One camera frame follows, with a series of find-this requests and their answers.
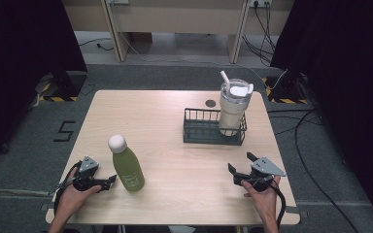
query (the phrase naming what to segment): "gray carpet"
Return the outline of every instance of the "gray carpet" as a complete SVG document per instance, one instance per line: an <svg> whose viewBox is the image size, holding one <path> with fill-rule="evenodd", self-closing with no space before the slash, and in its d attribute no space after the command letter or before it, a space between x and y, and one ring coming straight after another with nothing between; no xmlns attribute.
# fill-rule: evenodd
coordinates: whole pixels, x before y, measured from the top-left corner
<svg viewBox="0 0 373 233"><path fill-rule="evenodd" d="M297 153L294 127L306 112L273 112L309 110L310 104L276 104L267 100L262 81L245 68L187 66L106 66L88 65L88 75L76 102L42 101L31 109L9 142L9 152L0 154L0 232L41 232L48 229L42 206L51 201L46 193L56 185L65 168L69 153L79 134L85 114L99 89L174 89L218 90L220 71L230 79L254 83L254 90L264 96L271 123L293 188L301 222L284 226L282 232L354 232L349 223L332 206L327 197L308 176L306 167L327 195L340 207L359 232L373 232L373 207L343 163L342 154L330 138L319 111L300 125ZM279 76L274 69L257 70L260 76ZM73 131L68 142L59 134L63 121L70 120L64 130ZM71 225L81 232L92 232L90 226ZM102 226L96 226L100 232Z"/></svg>

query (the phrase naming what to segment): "human hand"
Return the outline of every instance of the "human hand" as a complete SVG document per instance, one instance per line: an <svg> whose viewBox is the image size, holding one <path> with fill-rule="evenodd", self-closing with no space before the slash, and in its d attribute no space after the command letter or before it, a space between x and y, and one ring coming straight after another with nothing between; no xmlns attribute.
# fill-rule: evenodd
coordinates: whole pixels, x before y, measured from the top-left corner
<svg viewBox="0 0 373 233"><path fill-rule="evenodd" d="M280 180L280 176L275 176L271 185L278 187ZM262 219L265 232L278 232L276 220L277 193L271 187L258 192L246 181L241 181L241 185L248 191L244 196L251 197L254 200L255 208Z"/></svg>
<svg viewBox="0 0 373 233"><path fill-rule="evenodd" d="M68 179L74 178L77 170L77 167L74 168ZM68 221L69 217L71 217L71 215L78 209L85 209L85 200L89 196L101 190L101 188L101 185L96 185L86 191L78 191L73 185L69 184L60 197L59 204L56 209L56 215L51 223L49 232L62 232L63 227Z"/></svg>

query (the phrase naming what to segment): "wire basket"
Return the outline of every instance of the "wire basket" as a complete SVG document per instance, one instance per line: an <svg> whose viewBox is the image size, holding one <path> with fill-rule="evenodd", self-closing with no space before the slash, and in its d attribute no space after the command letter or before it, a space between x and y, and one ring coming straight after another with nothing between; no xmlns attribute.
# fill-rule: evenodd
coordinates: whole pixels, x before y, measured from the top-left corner
<svg viewBox="0 0 373 233"><path fill-rule="evenodd" d="M184 143L241 146L245 139L247 122L242 116L239 129L219 128L220 110L185 109Z"/></svg>

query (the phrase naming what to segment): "white bottle cap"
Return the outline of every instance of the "white bottle cap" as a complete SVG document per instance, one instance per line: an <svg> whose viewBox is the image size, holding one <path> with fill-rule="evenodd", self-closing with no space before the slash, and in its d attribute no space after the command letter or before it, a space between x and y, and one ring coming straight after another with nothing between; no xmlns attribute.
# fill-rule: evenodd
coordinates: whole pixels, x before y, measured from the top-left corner
<svg viewBox="0 0 373 233"><path fill-rule="evenodd" d="M108 141L108 146L110 147L112 153L121 153L127 147L125 138L123 138L123 136L119 134L114 135L110 138L110 140Z"/></svg>

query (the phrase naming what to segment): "green bottle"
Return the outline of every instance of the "green bottle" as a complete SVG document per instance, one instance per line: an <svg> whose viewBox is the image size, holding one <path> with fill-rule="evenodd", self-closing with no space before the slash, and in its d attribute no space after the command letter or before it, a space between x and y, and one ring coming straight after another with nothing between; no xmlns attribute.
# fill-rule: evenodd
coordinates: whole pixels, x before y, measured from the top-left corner
<svg viewBox="0 0 373 233"><path fill-rule="evenodd" d="M128 191L140 190L145 184L144 175L138 158L126 145L125 138L114 135L108 141L108 146L113 153L114 167L123 186Z"/></svg>

